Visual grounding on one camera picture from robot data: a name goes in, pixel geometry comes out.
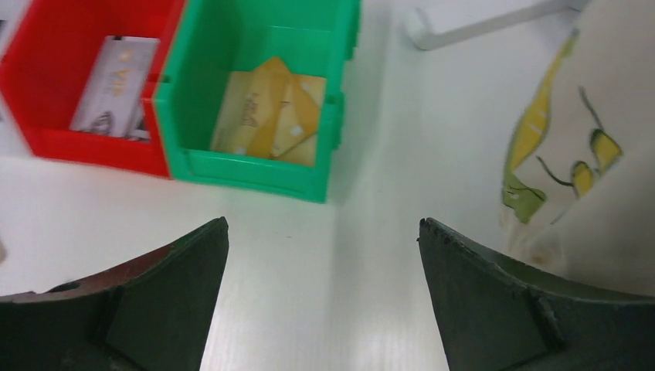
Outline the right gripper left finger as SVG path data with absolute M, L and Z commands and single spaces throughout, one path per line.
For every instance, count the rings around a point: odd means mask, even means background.
M 1 299 L 3 370 L 197 370 L 229 253 L 217 218 L 49 291 Z

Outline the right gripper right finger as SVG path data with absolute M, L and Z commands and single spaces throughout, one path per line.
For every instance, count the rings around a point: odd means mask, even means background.
M 523 264 L 432 218 L 426 283 L 451 370 L 652 370 L 654 299 Z

